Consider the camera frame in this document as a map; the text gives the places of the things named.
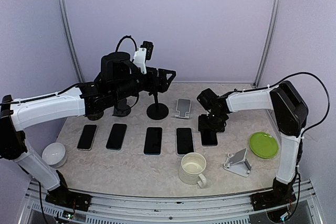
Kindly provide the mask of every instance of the metal pole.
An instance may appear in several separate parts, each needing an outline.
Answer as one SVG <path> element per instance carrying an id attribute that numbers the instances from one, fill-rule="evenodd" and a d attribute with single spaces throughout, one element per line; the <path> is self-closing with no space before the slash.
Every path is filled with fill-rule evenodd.
<path id="1" fill-rule="evenodd" d="M 261 61 L 260 61 L 260 64 L 259 64 L 257 76 L 256 76 L 255 81 L 254 81 L 254 86 L 255 87 L 258 87 L 260 85 L 262 75 L 265 71 L 265 66 L 266 66 L 266 62 L 267 62 L 267 58 L 268 58 L 268 54 L 269 54 L 269 49 L 271 47 L 273 34 L 274 34 L 274 31 L 275 31 L 275 26 L 276 26 L 276 22 L 277 22 L 279 7 L 280 7 L 280 0 L 274 0 L 273 1 L 273 7 L 272 7 L 272 13 L 271 13 L 271 20 L 269 22 L 269 27 L 268 27 L 268 31 L 267 31 L 267 37 L 266 37 Z"/>
<path id="2" fill-rule="evenodd" d="M 70 56 L 71 56 L 71 61 L 73 64 L 73 67 L 75 69 L 76 77 L 79 82 L 84 82 L 84 77 L 79 65 L 79 61 L 77 58 L 77 54 L 75 51 L 75 47 L 73 45 L 74 41 L 72 40 L 72 35 L 70 31 L 70 26 L 69 26 L 69 21 L 68 21 L 68 16 L 67 16 L 67 10 L 65 6 L 65 1 L 64 0 L 58 0 L 58 5 L 59 5 L 59 10 L 61 13 L 61 18 L 62 18 L 62 23 L 63 23 L 63 29 L 65 32 L 68 48 L 70 51 Z"/>

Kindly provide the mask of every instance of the phone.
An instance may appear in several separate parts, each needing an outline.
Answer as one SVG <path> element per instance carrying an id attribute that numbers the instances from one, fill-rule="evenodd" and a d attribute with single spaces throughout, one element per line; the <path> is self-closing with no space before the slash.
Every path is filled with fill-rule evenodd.
<path id="1" fill-rule="evenodd" d="M 109 139 L 106 143 L 106 148 L 110 150 L 120 150 L 124 141 L 127 125 L 115 123 L 112 126 Z"/>
<path id="2" fill-rule="evenodd" d="M 146 155 L 159 155 L 161 153 L 162 128 L 148 127 L 146 132 L 145 148 Z"/>
<path id="3" fill-rule="evenodd" d="M 80 136 L 77 149 L 81 151 L 91 150 L 93 140 L 95 139 L 96 130 L 97 130 L 97 126 L 94 124 L 85 125 L 82 135 Z"/>
<path id="4" fill-rule="evenodd" d="M 218 144 L 216 132 L 211 130 L 202 130 L 201 140 L 203 146 L 216 146 Z"/>
<path id="5" fill-rule="evenodd" d="M 193 133 L 191 128 L 176 129 L 176 152 L 178 155 L 194 152 Z"/>

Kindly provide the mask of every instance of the mug handle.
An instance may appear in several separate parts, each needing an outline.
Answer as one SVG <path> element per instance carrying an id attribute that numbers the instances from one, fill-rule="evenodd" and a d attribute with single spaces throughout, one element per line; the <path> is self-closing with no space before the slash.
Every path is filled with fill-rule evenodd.
<path id="1" fill-rule="evenodd" d="M 199 177 L 201 180 L 199 180 L 197 183 L 200 186 L 200 188 L 204 188 L 206 187 L 206 185 L 208 184 L 206 177 L 204 177 L 204 175 L 201 173 L 199 174 Z"/>

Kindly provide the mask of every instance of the table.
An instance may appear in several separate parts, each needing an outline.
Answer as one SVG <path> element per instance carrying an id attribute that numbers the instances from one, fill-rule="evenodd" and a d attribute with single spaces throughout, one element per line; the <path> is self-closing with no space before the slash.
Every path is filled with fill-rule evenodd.
<path id="1" fill-rule="evenodd" d="M 126 118 L 112 116 L 113 108 L 105 110 L 98 121 L 86 117 L 68 118 L 57 138 L 67 150 L 67 161 L 59 168 L 69 188 L 88 192 L 141 197 L 195 197 L 242 193 L 272 186 L 279 154 L 273 159 L 255 156 L 248 147 L 249 137 L 258 131 L 270 133 L 276 138 L 266 111 L 241 111 L 229 115 L 224 133 L 218 133 L 218 145 L 203 147 L 197 130 L 197 118 L 205 113 L 196 97 L 206 88 L 218 95 L 237 89 L 250 89 L 248 84 L 219 83 L 173 83 L 168 92 L 159 94 L 159 102 L 165 103 L 170 111 L 163 120 L 151 120 L 146 115 L 147 107 L 154 102 L 146 92 L 140 93 L 139 103 Z M 192 100 L 190 119 L 178 119 L 178 98 Z M 106 142 L 114 123 L 128 125 L 122 149 L 106 149 Z M 98 126 L 92 150 L 79 151 L 77 143 L 85 124 Z M 161 154 L 144 155 L 143 148 L 147 127 L 162 127 Z M 208 187 L 187 185 L 180 181 L 178 168 L 182 157 L 176 154 L 176 128 L 190 127 L 193 131 L 195 151 L 204 155 L 207 168 L 204 175 Z M 234 153 L 248 148 L 247 159 L 252 166 L 249 177 L 241 177 L 223 169 L 228 152 Z"/>

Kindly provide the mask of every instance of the white mug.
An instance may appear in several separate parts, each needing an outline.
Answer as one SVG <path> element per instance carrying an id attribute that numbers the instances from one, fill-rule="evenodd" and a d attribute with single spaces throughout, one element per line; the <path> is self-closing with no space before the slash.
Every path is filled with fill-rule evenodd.
<path id="1" fill-rule="evenodd" d="M 180 179 L 189 185 L 198 184 L 200 188 L 207 185 L 207 180 L 202 174 L 206 168 L 206 160 L 200 153 L 190 152 L 182 160 L 179 171 Z"/>

